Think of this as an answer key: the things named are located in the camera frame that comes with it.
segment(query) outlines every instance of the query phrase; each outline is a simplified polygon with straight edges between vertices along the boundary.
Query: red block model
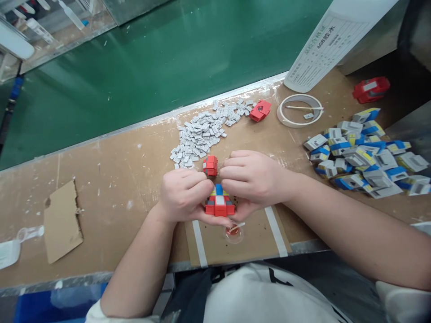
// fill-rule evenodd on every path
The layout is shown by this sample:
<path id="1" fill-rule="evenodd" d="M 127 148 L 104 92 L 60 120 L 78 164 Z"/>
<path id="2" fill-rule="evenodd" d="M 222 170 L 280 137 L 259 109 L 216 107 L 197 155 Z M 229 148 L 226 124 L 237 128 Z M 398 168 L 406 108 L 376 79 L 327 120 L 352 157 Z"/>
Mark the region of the red block model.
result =
<path id="1" fill-rule="evenodd" d="M 205 213 L 214 216 L 235 214 L 235 205 L 230 200 L 229 194 L 223 190 L 221 184 L 215 185 L 215 190 L 212 191 L 210 197 L 207 199 Z"/>
<path id="2" fill-rule="evenodd" d="M 362 81 L 355 86 L 353 97 L 359 103 L 374 102 L 384 97 L 391 84 L 384 76 Z"/>
<path id="3" fill-rule="evenodd" d="M 208 176 L 217 176 L 217 157 L 208 156 L 203 160 L 203 172 Z"/>
<path id="4" fill-rule="evenodd" d="M 250 112 L 250 118 L 256 122 L 263 120 L 271 112 L 271 103 L 259 100 L 253 110 Z"/>

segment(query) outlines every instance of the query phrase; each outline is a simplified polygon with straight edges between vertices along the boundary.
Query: tape roll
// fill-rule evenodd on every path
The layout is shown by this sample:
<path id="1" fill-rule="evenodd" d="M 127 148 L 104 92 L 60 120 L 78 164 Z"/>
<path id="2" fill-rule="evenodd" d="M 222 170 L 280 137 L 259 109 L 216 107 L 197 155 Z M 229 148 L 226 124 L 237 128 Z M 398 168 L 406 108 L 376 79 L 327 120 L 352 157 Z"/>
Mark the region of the tape roll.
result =
<path id="1" fill-rule="evenodd" d="M 292 101 L 300 101 L 300 102 L 307 103 L 312 108 L 322 107 L 322 104 L 318 99 L 308 94 L 294 94 L 292 96 L 288 96 L 283 100 L 283 102 L 278 106 L 278 109 L 277 109 L 278 120 L 280 120 L 280 122 L 287 127 L 290 127 L 290 128 L 306 127 L 308 125 L 311 125 L 312 123 L 315 123 L 317 120 L 319 120 L 323 114 L 323 110 L 313 109 L 314 116 L 313 116 L 313 119 L 311 119 L 311 121 L 305 122 L 305 123 L 293 122 L 288 118 L 286 118 L 286 116 L 283 114 L 283 106 L 285 106 L 287 102 L 292 102 Z"/>

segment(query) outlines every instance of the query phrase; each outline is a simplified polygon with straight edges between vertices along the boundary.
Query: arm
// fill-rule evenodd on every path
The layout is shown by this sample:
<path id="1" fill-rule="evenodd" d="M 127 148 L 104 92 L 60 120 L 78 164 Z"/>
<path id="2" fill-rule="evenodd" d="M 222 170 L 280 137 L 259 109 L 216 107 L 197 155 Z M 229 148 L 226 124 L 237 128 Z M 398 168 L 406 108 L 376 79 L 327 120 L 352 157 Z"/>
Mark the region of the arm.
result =
<path id="1" fill-rule="evenodd" d="M 137 318 L 152 313 L 166 275 L 177 222 L 199 220 L 231 227 L 228 218 L 205 214 L 201 204 L 214 184 L 196 170 L 173 170 L 163 177 L 160 199 L 121 259 L 101 299 L 107 317 Z"/>
<path id="2" fill-rule="evenodd" d="M 284 202 L 343 260 L 363 275 L 431 290 L 431 237 L 257 152 L 232 152 L 223 188 L 246 198 L 235 220 Z"/>

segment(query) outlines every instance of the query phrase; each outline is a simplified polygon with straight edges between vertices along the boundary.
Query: pile of white blocks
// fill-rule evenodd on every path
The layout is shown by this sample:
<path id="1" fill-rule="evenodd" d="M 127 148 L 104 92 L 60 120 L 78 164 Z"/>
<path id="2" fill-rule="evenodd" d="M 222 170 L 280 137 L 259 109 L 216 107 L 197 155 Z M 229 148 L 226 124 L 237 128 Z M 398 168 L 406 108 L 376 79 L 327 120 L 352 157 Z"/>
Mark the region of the pile of white blocks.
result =
<path id="1" fill-rule="evenodd" d="M 409 174 L 426 169 L 429 163 L 407 152 L 409 142 L 380 138 L 385 132 L 374 120 L 379 111 L 359 112 L 351 122 L 342 121 L 310 138 L 304 146 L 317 163 L 316 172 L 343 190 L 366 192 L 376 199 L 403 191 L 409 196 L 428 194 L 431 179 Z"/>
<path id="2" fill-rule="evenodd" d="M 175 162 L 175 169 L 191 168 L 193 162 L 205 158 L 210 153 L 210 147 L 220 142 L 220 137 L 226 138 L 222 126 L 231 127 L 237 123 L 243 115 L 250 115 L 256 103 L 253 100 L 239 99 L 236 104 L 230 105 L 214 100 L 213 113 L 201 112 L 193 117 L 190 122 L 185 122 L 178 127 L 180 131 L 180 144 L 171 151 L 170 159 Z"/>

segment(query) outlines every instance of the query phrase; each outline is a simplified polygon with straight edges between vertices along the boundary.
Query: white shirt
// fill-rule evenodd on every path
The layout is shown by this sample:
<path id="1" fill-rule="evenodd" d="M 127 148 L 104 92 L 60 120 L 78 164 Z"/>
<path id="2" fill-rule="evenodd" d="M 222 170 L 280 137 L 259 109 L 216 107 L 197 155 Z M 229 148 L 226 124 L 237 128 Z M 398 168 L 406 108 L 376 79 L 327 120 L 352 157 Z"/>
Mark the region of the white shirt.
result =
<path id="1" fill-rule="evenodd" d="M 282 282 L 272 283 L 270 272 Z M 392 322 L 418 322 L 431 304 L 431 292 L 376 283 Z M 98 301 L 87 323 L 158 323 L 159 316 L 142 319 L 107 318 Z M 205 305 L 204 323 L 346 322 L 351 320 L 309 282 L 288 271 L 250 263 L 214 284 Z"/>

